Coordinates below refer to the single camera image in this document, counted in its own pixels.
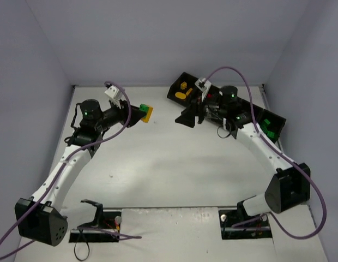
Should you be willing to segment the green square brick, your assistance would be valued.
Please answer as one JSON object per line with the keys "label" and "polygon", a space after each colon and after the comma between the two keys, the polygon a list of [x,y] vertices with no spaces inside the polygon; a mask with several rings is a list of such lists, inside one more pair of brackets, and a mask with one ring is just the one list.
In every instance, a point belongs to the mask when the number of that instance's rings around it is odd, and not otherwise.
{"label": "green square brick", "polygon": [[269,131],[267,132],[267,137],[268,137],[269,139],[274,139],[274,138],[275,138],[275,133],[269,130]]}

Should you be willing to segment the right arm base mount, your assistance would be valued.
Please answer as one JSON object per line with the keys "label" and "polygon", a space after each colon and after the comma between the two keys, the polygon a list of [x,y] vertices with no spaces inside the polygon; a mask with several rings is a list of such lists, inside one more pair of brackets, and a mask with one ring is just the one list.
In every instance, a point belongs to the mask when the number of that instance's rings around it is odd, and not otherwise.
{"label": "right arm base mount", "polygon": [[221,238],[223,240],[256,240],[271,239],[273,237],[268,217],[234,227],[241,220],[237,210],[218,210],[220,219]]}

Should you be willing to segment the yellow oval butterfly brick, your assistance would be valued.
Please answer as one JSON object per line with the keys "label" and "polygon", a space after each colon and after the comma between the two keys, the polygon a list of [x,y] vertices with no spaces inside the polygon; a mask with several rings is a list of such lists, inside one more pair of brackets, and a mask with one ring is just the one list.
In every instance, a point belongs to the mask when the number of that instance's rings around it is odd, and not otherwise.
{"label": "yellow oval butterfly brick", "polygon": [[178,98],[178,99],[184,100],[184,99],[186,99],[186,94],[182,93],[182,92],[176,92],[175,97]]}

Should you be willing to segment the yellow small brick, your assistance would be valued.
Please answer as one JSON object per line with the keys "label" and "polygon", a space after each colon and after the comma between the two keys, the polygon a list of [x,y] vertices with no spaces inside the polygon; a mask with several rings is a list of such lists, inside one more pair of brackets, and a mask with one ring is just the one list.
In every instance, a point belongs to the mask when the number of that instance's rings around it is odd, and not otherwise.
{"label": "yellow small brick", "polygon": [[187,88],[187,83],[186,82],[182,82],[181,84],[180,84],[180,89],[181,90],[185,90]]}

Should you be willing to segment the green curved brick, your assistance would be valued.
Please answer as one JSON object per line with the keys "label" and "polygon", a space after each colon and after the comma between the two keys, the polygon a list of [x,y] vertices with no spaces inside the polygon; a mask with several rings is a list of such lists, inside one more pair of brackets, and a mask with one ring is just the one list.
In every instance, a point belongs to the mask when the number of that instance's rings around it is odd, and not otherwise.
{"label": "green curved brick", "polygon": [[267,127],[266,126],[261,126],[261,129],[264,133],[266,133],[268,131]]}

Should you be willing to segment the green yellow brick stack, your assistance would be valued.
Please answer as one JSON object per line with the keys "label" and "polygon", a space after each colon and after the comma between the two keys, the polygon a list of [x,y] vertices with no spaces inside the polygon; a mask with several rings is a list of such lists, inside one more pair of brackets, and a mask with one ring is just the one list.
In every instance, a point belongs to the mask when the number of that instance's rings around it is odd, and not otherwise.
{"label": "green yellow brick stack", "polygon": [[148,104],[140,104],[140,110],[145,113],[145,116],[141,118],[141,121],[148,123],[153,112],[153,107]]}

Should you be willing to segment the yellow printed brick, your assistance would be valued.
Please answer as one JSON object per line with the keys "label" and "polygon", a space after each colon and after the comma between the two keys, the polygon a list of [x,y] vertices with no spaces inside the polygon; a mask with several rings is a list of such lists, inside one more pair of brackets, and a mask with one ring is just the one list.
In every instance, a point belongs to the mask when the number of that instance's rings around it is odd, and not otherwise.
{"label": "yellow printed brick", "polygon": [[192,92],[192,88],[188,89],[185,95],[188,96],[191,92]]}

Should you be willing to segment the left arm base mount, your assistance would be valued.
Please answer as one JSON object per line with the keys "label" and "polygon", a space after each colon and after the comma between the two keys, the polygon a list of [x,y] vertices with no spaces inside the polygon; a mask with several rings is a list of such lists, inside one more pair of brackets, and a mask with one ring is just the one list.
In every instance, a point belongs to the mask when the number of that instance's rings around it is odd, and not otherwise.
{"label": "left arm base mount", "polygon": [[88,199],[81,200],[81,203],[83,207],[87,205],[93,207],[95,216],[92,221],[80,224],[81,227],[88,228],[88,230],[82,230],[82,233],[78,229],[70,231],[69,243],[83,243],[85,241],[89,243],[118,243],[120,236],[102,233],[96,229],[119,233],[122,211],[104,209],[103,204]]}

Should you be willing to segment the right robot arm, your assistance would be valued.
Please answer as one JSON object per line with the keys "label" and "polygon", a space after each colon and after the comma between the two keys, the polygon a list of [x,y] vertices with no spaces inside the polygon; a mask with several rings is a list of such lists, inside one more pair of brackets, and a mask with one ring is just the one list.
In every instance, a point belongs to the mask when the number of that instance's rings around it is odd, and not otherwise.
{"label": "right robot arm", "polygon": [[237,213],[246,221],[258,215],[281,213],[310,198],[310,168],[297,164],[275,145],[285,119],[238,97],[235,86],[211,89],[180,88],[168,98],[185,107],[175,122],[193,128],[209,119],[228,131],[263,166],[270,182],[259,193],[237,204]]}

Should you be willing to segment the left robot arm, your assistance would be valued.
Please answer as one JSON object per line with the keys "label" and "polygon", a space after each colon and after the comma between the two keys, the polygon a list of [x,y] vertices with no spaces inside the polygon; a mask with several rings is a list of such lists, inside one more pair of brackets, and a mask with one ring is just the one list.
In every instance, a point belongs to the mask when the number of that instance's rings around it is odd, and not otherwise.
{"label": "left robot arm", "polygon": [[145,106],[121,100],[105,111],[95,99],[76,104],[82,120],[74,128],[60,161],[41,187],[29,199],[21,198],[15,205],[20,236],[50,246],[57,246],[71,229],[97,228],[104,220],[103,205],[83,199],[77,207],[63,210],[64,199],[82,169],[94,157],[104,134],[115,124],[132,127],[145,118]]}

